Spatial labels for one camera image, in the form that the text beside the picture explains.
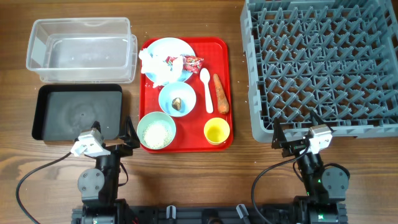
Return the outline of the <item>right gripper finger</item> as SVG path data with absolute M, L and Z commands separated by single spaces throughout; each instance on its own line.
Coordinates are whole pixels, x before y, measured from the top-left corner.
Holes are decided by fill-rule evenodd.
M 280 124 L 279 118 L 274 120 L 274 133 L 272 137 L 272 148 L 273 149 L 286 149 L 287 140 Z
M 321 117 L 316 113 L 315 110 L 310 111 L 310 121 L 313 126 L 323 125 L 325 122 L 321 119 Z

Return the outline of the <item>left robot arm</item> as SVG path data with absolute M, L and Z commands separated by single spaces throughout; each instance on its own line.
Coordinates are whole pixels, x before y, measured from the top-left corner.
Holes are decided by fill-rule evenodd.
M 121 158 L 132 156 L 133 150 L 140 146 L 130 117 L 126 118 L 119 139 L 123 140 L 122 144 L 107 146 L 98 121 L 76 139 L 71 153 L 94 158 L 96 164 L 78 178 L 83 207 L 72 211 L 72 223 L 139 223 L 126 200 L 118 199 L 118 188 L 124 185 L 119 183 L 119 174 L 126 170 Z

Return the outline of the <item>light green bowl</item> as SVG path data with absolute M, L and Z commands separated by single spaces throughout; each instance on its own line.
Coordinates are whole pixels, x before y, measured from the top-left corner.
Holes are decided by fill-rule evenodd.
M 154 122 L 154 121 L 158 121 L 158 120 L 162 120 L 162 121 L 165 121 L 165 122 L 167 122 L 168 124 L 169 124 L 169 126 L 170 126 L 170 128 L 171 128 L 171 132 L 172 132 L 172 140 L 171 140 L 171 142 L 174 140 L 174 138 L 175 138 L 175 135 L 176 135 L 176 132 L 177 132 L 177 128 L 176 128 L 176 125 L 175 125 L 175 122 L 174 122 L 174 120 L 169 116 L 169 115 L 167 115 L 167 114 L 165 114 L 165 113 L 163 113 L 163 112 L 160 112 L 160 111 L 155 111 L 155 112 L 151 112 L 151 113 L 148 113 L 148 114 L 146 114 L 141 120 L 140 120 L 140 122 L 139 122 L 139 124 L 137 125 L 137 135 L 138 135 L 138 137 L 139 137 L 139 139 L 140 139 L 140 142 L 141 142 L 141 144 L 144 146 L 144 147 L 146 147 L 146 148 L 148 148 L 148 149 L 151 149 L 151 148 L 149 148 L 149 147 L 147 147 L 147 145 L 146 145 L 146 143 L 144 142 L 144 139 L 143 139 L 143 132 L 144 132 L 144 129 L 150 124 L 150 123 L 152 123 L 152 122 Z

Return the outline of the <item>white rice pile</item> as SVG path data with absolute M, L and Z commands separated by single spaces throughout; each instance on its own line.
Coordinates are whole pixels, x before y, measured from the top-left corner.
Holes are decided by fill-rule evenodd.
M 151 149 L 164 148 L 172 140 L 171 128 L 165 121 L 154 121 L 144 129 L 143 139 Z

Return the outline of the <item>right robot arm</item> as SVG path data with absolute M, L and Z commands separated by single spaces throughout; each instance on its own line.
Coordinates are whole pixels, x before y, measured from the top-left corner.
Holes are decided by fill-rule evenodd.
M 294 169 L 301 175 L 306 196 L 296 196 L 292 203 L 264 205 L 264 216 L 272 223 L 347 224 L 346 191 L 350 173 L 345 167 L 324 164 L 320 151 L 326 149 L 333 130 L 316 112 L 310 112 L 313 126 L 301 139 L 288 141 L 279 119 L 274 121 L 272 148 L 282 149 L 283 157 L 295 157 Z

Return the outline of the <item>orange carrot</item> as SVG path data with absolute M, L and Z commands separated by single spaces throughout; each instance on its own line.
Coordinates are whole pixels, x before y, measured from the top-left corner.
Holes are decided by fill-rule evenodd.
M 213 81 L 214 81 L 215 90 L 216 90 L 218 111 L 221 114 L 226 114 L 229 112 L 229 103 L 227 101 L 223 86 L 221 84 L 221 80 L 216 73 L 213 75 Z

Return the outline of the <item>light blue plate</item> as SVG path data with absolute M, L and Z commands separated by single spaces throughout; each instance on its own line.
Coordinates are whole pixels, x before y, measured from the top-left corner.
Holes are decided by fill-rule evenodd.
M 195 56 L 194 50 L 188 45 L 185 41 L 173 38 L 166 37 L 159 40 L 154 41 L 148 47 L 144 47 L 147 49 L 152 56 L 159 55 L 163 57 L 178 57 L 179 55 L 192 55 Z M 193 73 L 188 71 L 183 71 L 181 77 L 178 79 L 178 82 L 185 82 L 188 80 Z M 153 81 L 155 80 L 155 75 L 151 73 L 147 73 L 146 77 Z

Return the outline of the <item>white tissue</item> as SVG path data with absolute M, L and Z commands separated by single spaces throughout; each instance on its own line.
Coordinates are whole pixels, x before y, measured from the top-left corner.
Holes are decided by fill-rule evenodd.
M 155 75 L 155 80 L 152 81 L 153 88 L 177 82 L 181 77 L 184 65 L 182 55 L 174 58 L 171 65 L 166 62 L 168 57 L 152 56 L 147 49 L 141 50 L 138 56 L 142 62 L 141 73 Z

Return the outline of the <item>light blue bowl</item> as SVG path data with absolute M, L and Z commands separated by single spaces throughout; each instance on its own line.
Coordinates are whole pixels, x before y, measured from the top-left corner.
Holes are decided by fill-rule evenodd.
M 176 110 L 173 100 L 180 99 L 180 109 Z M 187 83 L 175 82 L 164 86 L 158 97 L 161 110 L 173 117 L 182 117 L 189 114 L 195 107 L 197 96 L 194 89 Z

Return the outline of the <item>brown food scrap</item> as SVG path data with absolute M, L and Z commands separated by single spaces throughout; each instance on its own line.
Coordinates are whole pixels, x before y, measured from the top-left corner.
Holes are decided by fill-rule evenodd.
M 172 108 L 177 111 L 180 111 L 181 107 L 182 107 L 182 100 L 180 98 L 174 98 L 172 100 Z

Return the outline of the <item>red snack wrapper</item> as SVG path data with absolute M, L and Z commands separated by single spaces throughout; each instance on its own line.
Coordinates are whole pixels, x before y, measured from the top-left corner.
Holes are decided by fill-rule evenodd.
M 167 57 L 165 62 L 172 67 L 172 71 L 176 74 L 183 71 L 198 73 L 203 66 L 204 59 L 192 55 L 179 55 L 178 57 Z

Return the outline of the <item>white plastic spoon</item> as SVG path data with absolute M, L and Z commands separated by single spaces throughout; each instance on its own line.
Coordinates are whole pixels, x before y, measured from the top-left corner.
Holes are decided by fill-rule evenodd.
M 212 112 L 214 112 L 214 109 L 213 109 L 213 103 L 212 103 L 212 99 L 211 99 L 210 88 L 209 88 L 210 73 L 206 68 L 202 68 L 200 70 L 200 80 L 204 84 L 204 89 L 205 89 L 206 112 L 212 113 Z

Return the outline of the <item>yellow cup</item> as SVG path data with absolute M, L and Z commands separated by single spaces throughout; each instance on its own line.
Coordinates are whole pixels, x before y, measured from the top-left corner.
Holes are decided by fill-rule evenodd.
M 230 126 L 223 118 L 211 118 L 204 126 L 206 140 L 212 145 L 224 143 L 231 133 Z

